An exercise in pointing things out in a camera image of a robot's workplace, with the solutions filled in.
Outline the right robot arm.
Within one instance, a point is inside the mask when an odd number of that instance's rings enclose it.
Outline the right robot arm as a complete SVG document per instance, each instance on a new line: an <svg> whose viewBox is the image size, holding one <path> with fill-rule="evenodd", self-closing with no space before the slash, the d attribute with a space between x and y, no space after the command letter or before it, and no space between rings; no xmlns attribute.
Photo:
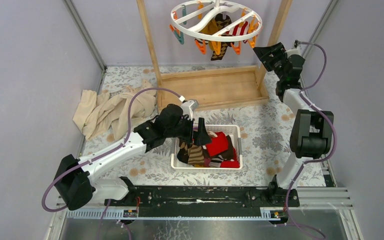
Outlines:
<svg viewBox="0 0 384 240"><path fill-rule="evenodd" d="M253 51L264 68L279 78L275 93L295 115L289 139L290 156L266 190L267 201L279 206L292 197L294 185L307 164L322 163L334 154L337 145L334 115L317 107L307 97L300 82L305 59L297 48L286 50L279 42L254 47Z"/></svg>

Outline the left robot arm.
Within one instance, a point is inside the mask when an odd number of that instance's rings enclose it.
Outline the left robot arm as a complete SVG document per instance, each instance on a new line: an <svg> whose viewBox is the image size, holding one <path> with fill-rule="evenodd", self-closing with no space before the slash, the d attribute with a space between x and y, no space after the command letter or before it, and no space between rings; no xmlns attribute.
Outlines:
<svg viewBox="0 0 384 240"><path fill-rule="evenodd" d="M100 177L117 165L161 146L166 139L176 138L186 145L204 146L211 143L205 120L200 117L194 125L191 101L182 105L169 104L159 115L138 125L119 142L92 155L75 158L69 154L62 158L52 186L61 196L65 207L78 210L91 200L118 200L128 206L135 200L135 192L117 178Z"/></svg>

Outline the brown tan striped sock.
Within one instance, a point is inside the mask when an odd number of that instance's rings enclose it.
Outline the brown tan striped sock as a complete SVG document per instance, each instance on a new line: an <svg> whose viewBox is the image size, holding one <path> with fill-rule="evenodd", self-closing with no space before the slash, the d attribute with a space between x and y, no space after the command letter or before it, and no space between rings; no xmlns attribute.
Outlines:
<svg viewBox="0 0 384 240"><path fill-rule="evenodd" d="M186 155L187 160L186 163L188 165L192 165L197 168L205 167L205 156L204 151L207 150L206 145L195 145L195 144L187 144L186 145Z"/></svg>

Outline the red white striped sock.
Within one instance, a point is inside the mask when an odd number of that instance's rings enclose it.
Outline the red white striped sock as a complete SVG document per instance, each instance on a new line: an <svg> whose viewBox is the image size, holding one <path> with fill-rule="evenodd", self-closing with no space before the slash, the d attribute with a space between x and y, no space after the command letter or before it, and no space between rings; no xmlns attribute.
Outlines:
<svg viewBox="0 0 384 240"><path fill-rule="evenodd" d="M230 29L226 32L230 36L243 36L248 34L248 30L250 27L249 21L244 21L236 25L234 28Z"/></svg>

